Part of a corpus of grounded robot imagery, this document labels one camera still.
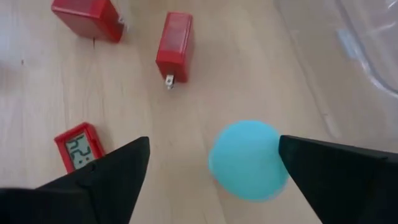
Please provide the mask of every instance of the digital timer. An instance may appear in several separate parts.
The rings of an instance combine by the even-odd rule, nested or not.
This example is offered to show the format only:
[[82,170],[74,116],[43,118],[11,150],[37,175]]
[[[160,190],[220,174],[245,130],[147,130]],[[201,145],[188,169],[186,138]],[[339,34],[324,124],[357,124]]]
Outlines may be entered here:
[[68,173],[105,155],[94,126],[87,122],[55,137],[54,141]]

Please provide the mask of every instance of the wooden floor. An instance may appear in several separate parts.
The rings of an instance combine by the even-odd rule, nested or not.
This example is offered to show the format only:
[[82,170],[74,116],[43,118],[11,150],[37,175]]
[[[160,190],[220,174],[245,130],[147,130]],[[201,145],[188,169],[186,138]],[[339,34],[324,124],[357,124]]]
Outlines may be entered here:
[[[289,180],[249,203],[212,179],[217,133],[258,119],[281,134],[329,139],[272,0],[118,0],[118,44],[78,38],[52,0],[0,0],[0,186],[66,173],[53,138],[94,124],[106,152],[149,136],[151,159],[131,223],[319,223]],[[194,17],[190,82],[168,91],[155,65],[167,11]]]

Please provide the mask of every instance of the teal foam ball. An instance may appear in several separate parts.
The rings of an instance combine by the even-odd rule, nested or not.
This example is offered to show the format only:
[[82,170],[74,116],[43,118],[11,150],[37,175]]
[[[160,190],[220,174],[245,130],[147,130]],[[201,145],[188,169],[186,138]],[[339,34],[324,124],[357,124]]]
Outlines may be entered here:
[[230,193],[261,202],[278,195],[288,178],[279,156],[279,134],[260,121],[238,121],[218,136],[209,170]]

